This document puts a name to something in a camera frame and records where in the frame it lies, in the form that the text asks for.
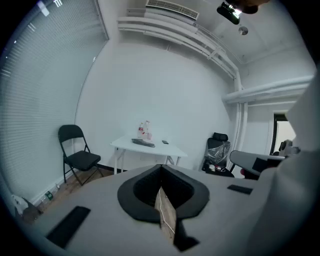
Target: bottle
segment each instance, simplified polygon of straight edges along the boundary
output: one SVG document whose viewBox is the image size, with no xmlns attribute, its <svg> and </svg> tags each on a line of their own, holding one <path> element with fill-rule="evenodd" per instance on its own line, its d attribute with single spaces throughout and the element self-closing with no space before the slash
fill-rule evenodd
<svg viewBox="0 0 320 256">
<path fill-rule="evenodd" d="M 60 186 L 58 184 L 55 184 L 54 189 L 51 191 L 51 194 L 53 197 L 55 197 L 55 194 L 58 192 L 59 189 L 60 189 Z"/>
<path fill-rule="evenodd" d="M 150 126 L 150 122 L 147 120 L 144 123 L 144 129 L 143 129 L 143 139 L 147 139 L 148 138 L 148 133 L 149 133 L 149 126 Z"/>
<path fill-rule="evenodd" d="M 144 132 L 144 123 L 142 122 L 140 124 L 140 127 L 138 129 L 137 137 L 142 138 L 143 137 L 143 132 Z"/>
<path fill-rule="evenodd" d="M 45 195 L 43 195 L 43 196 L 41 197 L 40 201 L 41 201 L 41 204 L 42 204 L 43 206 L 47 205 L 47 204 L 50 202 L 50 200 L 48 199 L 48 197 L 46 197 Z"/>
</svg>

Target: white table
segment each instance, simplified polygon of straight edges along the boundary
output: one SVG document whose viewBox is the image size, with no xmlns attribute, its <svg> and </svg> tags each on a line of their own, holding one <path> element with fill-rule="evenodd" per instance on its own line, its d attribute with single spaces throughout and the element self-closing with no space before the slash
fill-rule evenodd
<svg viewBox="0 0 320 256">
<path fill-rule="evenodd" d="M 166 156 L 165 163 L 168 163 L 169 157 L 177 157 L 175 165 L 179 164 L 181 157 L 187 157 L 188 155 L 181 151 L 178 147 L 173 145 L 172 143 L 164 144 L 161 140 L 152 140 L 151 142 L 155 145 L 155 147 L 143 146 L 139 144 L 135 144 L 131 139 L 134 139 L 132 136 L 123 136 L 118 138 L 117 140 L 110 143 L 111 146 L 114 147 L 114 173 L 117 174 L 118 168 L 118 160 L 122 157 L 121 164 L 121 172 L 124 171 L 124 160 L 125 160 L 125 151 L 136 151 L 141 153 L 153 154 Z"/>
</svg>

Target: office chair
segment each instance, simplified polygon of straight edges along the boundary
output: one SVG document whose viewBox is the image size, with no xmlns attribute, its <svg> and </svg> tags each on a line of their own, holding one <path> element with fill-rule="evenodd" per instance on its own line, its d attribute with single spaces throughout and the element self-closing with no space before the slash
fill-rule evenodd
<svg viewBox="0 0 320 256">
<path fill-rule="evenodd" d="M 85 142 L 84 150 L 78 151 L 72 155 L 67 156 L 65 149 L 62 145 L 63 142 L 75 139 L 75 138 L 83 138 Z M 84 133 L 80 129 L 79 126 L 75 124 L 67 124 L 60 127 L 58 131 L 58 139 L 60 142 L 60 146 L 63 152 L 63 177 L 64 177 L 64 183 L 66 183 L 66 174 L 70 171 L 73 172 L 73 175 L 77 179 L 77 181 L 80 183 L 81 186 L 83 186 L 95 173 L 96 171 L 99 171 L 101 176 L 103 177 L 103 174 L 101 173 L 97 163 L 101 160 L 100 155 L 92 154 L 90 152 L 90 149 L 88 147 L 88 144 L 86 142 Z M 66 172 L 65 164 L 69 165 L 70 170 Z M 80 181 L 78 176 L 76 175 L 74 168 L 78 169 L 79 171 L 86 172 L 89 171 L 92 167 L 96 167 L 96 170 L 94 173 L 92 173 L 83 183 Z"/>
<path fill-rule="evenodd" d="M 205 171 L 207 174 L 218 175 L 218 176 L 226 176 L 226 177 L 234 177 L 232 174 L 232 170 L 226 169 L 227 166 L 227 155 L 230 149 L 230 142 L 228 141 L 228 135 L 223 133 L 215 132 L 211 138 L 207 140 L 207 147 L 204 154 L 204 162 L 202 165 L 202 171 Z M 216 159 L 222 159 L 220 161 L 215 161 L 210 156 L 210 150 L 221 149 L 215 155 Z M 212 171 L 209 166 L 219 166 L 221 170 L 215 169 L 216 171 Z"/>
</svg>

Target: pipe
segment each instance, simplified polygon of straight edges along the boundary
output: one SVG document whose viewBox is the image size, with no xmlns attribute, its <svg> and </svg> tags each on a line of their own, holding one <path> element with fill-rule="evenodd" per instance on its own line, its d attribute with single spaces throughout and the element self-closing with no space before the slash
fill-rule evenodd
<svg viewBox="0 0 320 256">
<path fill-rule="evenodd" d="M 177 25 L 179 27 L 182 27 L 182 28 L 184 28 L 186 30 L 189 30 L 192 33 L 196 33 L 198 31 L 198 28 L 195 27 L 195 26 L 192 26 L 192 25 L 190 25 L 188 23 L 185 23 L 185 22 L 183 22 L 181 20 L 178 20 L 176 18 L 171 18 L 171 17 L 164 16 L 164 15 L 161 15 L 161 14 L 156 14 L 156 13 L 152 13 L 152 12 L 145 12 L 144 13 L 144 17 L 145 18 L 149 18 L 149 19 L 155 19 L 155 20 L 163 21 L 163 22 L 168 22 L 168 23 Z"/>
<path fill-rule="evenodd" d="M 210 38 L 209 36 L 205 35 L 204 33 L 202 33 L 201 31 L 197 31 L 196 32 L 197 35 L 204 37 L 205 39 L 207 39 L 209 42 L 211 42 L 212 44 L 214 44 L 215 47 L 221 48 L 221 51 L 223 51 L 224 53 L 226 53 L 226 50 L 224 48 L 222 48 L 222 46 L 220 44 L 218 44 L 216 41 L 214 41 L 212 38 Z"/>
<path fill-rule="evenodd" d="M 200 26 L 199 24 L 196 24 L 195 26 L 198 28 L 197 34 L 199 34 L 199 35 L 204 35 L 203 32 L 207 33 L 208 35 L 210 35 L 210 37 L 212 37 L 212 38 L 214 38 L 214 39 L 216 40 L 216 41 L 215 41 L 216 44 L 223 46 L 225 49 L 228 50 L 229 53 L 231 53 L 231 54 L 233 55 L 233 57 L 234 57 L 240 64 L 244 64 L 243 61 L 241 61 L 241 60 L 238 58 L 238 56 L 237 56 L 236 54 L 234 54 L 233 51 L 230 50 L 230 49 L 226 46 L 226 44 L 225 44 L 218 36 L 214 35 L 214 34 L 211 33 L 209 30 L 207 30 L 207 29 L 204 28 L 203 26 Z"/>
<path fill-rule="evenodd" d="M 172 24 L 172 23 L 169 23 L 169 22 L 165 22 L 165 21 L 161 21 L 161 20 L 157 20 L 157 19 L 153 19 L 153 18 L 132 17 L 132 16 L 130 16 L 130 17 L 128 17 L 128 16 L 127 17 L 118 17 L 117 21 L 118 21 L 118 28 L 130 28 L 129 25 L 134 25 L 134 24 L 137 25 L 136 23 L 143 23 L 143 24 L 148 23 L 148 24 L 152 24 L 152 25 L 165 27 L 167 29 L 178 31 L 179 33 L 182 33 L 184 35 L 187 35 L 190 38 L 193 38 L 193 39 L 197 40 L 197 41 L 203 43 L 204 45 L 206 45 L 207 47 L 210 47 L 213 51 L 217 48 L 213 43 L 211 43 L 210 41 L 208 41 L 204 37 L 202 37 L 202 36 L 200 36 L 200 35 L 198 35 L 196 33 L 192 33 L 188 29 L 185 29 L 185 28 L 183 28 L 181 26 L 178 26 L 178 25 L 175 25 L 175 24 Z M 228 63 L 231 62 L 232 63 L 232 61 L 225 54 L 223 55 L 223 57 L 228 59 L 228 60 L 226 60 L 226 62 L 228 62 Z"/>
<path fill-rule="evenodd" d="M 147 35 L 147 36 L 152 36 L 152 37 L 155 37 L 155 38 L 161 38 L 161 39 L 164 39 L 164 40 L 168 40 L 168 41 L 176 43 L 178 45 L 182 44 L 182 42 L 179 41 L 178 39 L 174 39 L 174 38 L 172 38 L 170 36 L 167 36 L 167 35 L 164 35 L 164 34 L 159 34 L 159 33 L 151 32 L 151 31 L 145 31 L 145 32 L 143 32 L 143 34 Z"/>
<path fill-rule="evenodd" d="M 241 79 L 240 79 L 240 73 L 239 70 L 235 71 L 235 80 L 234 80 L 234 91 L 239 92 L 243 89 L 243 86 L 241 84 Z"/>
<path fill-rule="evenodd" d="M 270 105 L 280 105 L 280 104 L 294 104 L 294 103 L 296 103 L 296 101 L 281 101 L 281 102 L 252 104 L 252 105 L 248 105 L 248 107 L 270 106 Z"/>
<path fill-rule="evenodd" d="M 238 146 L 239 151 L 241 151 L 242 146 L 245 141 L 247 123 L 248 123 L 248 103 L 246 102 L 243 104 L 243 121 L 242 121 L 242 129 L 241 129 L 241 134 L 240 134 L 240 143 Z"/>
<path fill-rule="evenodd" d="M 234 145 L 233 145 L 233 149 L 232 150 L 236 150 L 237 149 L 237 144 L 238 144 L 238 139 L 239 139 L 239 133 L 240 133 L 240 125 L 241 125 L 241 119 L 242 119 L 242 104 L 239 104 L 239 121 L 237 122 L 238 126 L 236 129 L 236 136 L 235 136 L 235 141 L 234 141 Z"/>
<path fill-rule="evenodd" d="M 121 17 L 121 18 L 118 18 L 118 19 L 120 21 L 122 21 L 122 19 L 124 19 L 124 18 L 130 18 L 130 17 Z M 190 40 L 186 36 L 183 36 L 183 35 L 177 34 L 175 32 L 171 32 L 169 30 L 166 30 L 166 29 L 163 29 L 163 28 L 159 28 L 159 27 L 156 27 L 156 26 L 149 26 L 149 25 L 142 25 L 142 24 L 135 24 L 135 23 L 119 23 L 118 24 L 118 28 L 119 29 L 139 29 L 139 30 L 141 30 L 141 32 L 144 32 L 144 31 L 156 32 L 156 33 L 159 33 L 159 34 L 163 34 L 163 35 L 172 37 L 172 38 L 174 38 L 176 40 L 178 39 L 180 41 L 183 41 L 183 42 L 185 42 L 185 43 L 187 43 L 187 44 L 189 44 L 189 45 L 191 45 L 193 47 L 198 48 L 199 50 L 201 50 L 202 52 L 206 53 L 207 55 L 209 55 L 211 53 L 209 50 L 205 49 L 204 47 L 202 47 L 198 43 Z"/>
<path fill-rule="evenodd" d="M 287 79 L 282 81 L 276 81 L 264 85 L 259 85 L 251 88 L 244 89 L 242 91 L 235 91 L 232 93 L 229 93 L 225 96 L 222 96 L 222 100 L 225 102 L 230 102 L 236 98 L 240 98 L 241 96 L 245 96 L 248 94 L 254 94 L 254 93 L 260 93 L 269 89 L 278 89 L 281 87 L 285 87 L 288 85 L 295 85 L 295 84 L 305 84 L 309 83 L 311 79 L 313 78 L 313 75 L 299 77 L 299 78 L 293 78 L 293 79 Z"/>
<path fill-rule="evenodd" d="M 242 95 L 235 99 L 228 100 L 227 103 L 245 103 L 245 102 L 253 102 L 257 100 L 268 100 L 268 99 L 275 99 L 275 98 L 283 98 L 288 96 L 298 96 L 301 95 L 304 90 L 308 87 L 308 84 L 302 85 L 289 85 L 286 87 L 281 87 L 277 89 L 270 89 L 266 91 L 256 92 L 256 93 L 249 93 L 248 95 Z"/>
<path fill-rule="evenodd" d="M 236 138 L 237 138 L 237 133 L 238 133 L 238 129 L 239 129 L 239 117 L 240 117 L 240 104 L 238 103 L 236 105 L 236 116 L 235 116 L 235 124 L 234 124 L 234 132 L 233 132 L 233 139 L 232 139 L 232 144 L 229 150 L 229 154 L 234 150 L 235 148 L 235 144 L 236 144 Z M 227 169 L 230 169 L 230 159 L 229 157 L 227 158 Z"/>
</svg>

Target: wooden floor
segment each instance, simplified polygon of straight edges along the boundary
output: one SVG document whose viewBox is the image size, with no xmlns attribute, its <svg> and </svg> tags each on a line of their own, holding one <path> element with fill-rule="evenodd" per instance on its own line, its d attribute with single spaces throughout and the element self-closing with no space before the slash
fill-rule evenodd
<svg viewBox="0 0 320 256">
<path fill-rule="evenodd" d="M 106 169 L 101 169 L 101 172 L 104 177 L 113 175 L 114 172 Z M 81 180 L 81 182 L 85 181 L 93 172 L 95 171 L 95 168 L 89 171 L 78 171 L 76 174 Z M 97 171 L 90 180 L 87 181 L 87 183 L 100 179 L 101 175 Z M 37 207 L 39 210 L 46 212 L 51 207 L 54 207 L 55 205 L 59 204 L 62 200 L 64 200 L 65 197 L 72 194 L 73 192 L 76 192 L 78 189 L 81 188 L 81 185 L 77 181 L 74 175 L 71 175 L 67 180 L 66 183 L 61 184 L 60 189 L 58 192 L 53 196 L 53 199 L 46 205 L 42 205 L 42 203 Z M 163 216 L 160 211 L 160 199 L 159 199 L 159 193 L 156 197 L 155 206 L 159 212 L 160 212 L 160 218 L 161 218 L 161 230 L 163 231 L 164 235 L 169 239 L 171 243 L 174 242 L 175 234 L 171 231 L 171 229 L 166 225 L 165 221 L 170 225 L 170 227 L 175 230 L 176 227 L 176 210 L 171 205 L 168 197 L 166 196 L 164 190 L 162 187 L 160 188 L 160 195 L 161 195 L 161 209 L 163 212 Z"/>
<path fill-rule="evenodd" d="M 79 177 L 81 182 L 84 182 L 94 171 L 96 170 L 96 168 L 93 168 L 91 170 L 88 171 L 78 171 L 76 172 L 76 175 Z M 113 175 L 114 172 L 110 171 L 110 170 L 105 170 L 105 169 L 101 169 L 100 171 L 102 172 L 104 177 Z M 102 178 L 100 173 L 97 171 L 87 182 L 92 182 L 94 180 L 100 179 Z M 66 196 L 68 196 L 69 194 L 72 194 L 73 192 L 76 192 L 78 189 L 81 188 L 80 183 L 77 181 L 76 177 L 72 174 L 67 180 L 66 183 L 62 183 L 60 185 L 60 189 L 58 190 L 58 192 L 53 196 L 53 199 L 47 204 L 47 205 L 43 205 L 42 203 L 39 204 L 38 209 L 45 212 L 47 211 L 49 208 L 55 206 L 56 204 L 59 204 L 59 202 L 61 202 Z"/>
</svg>

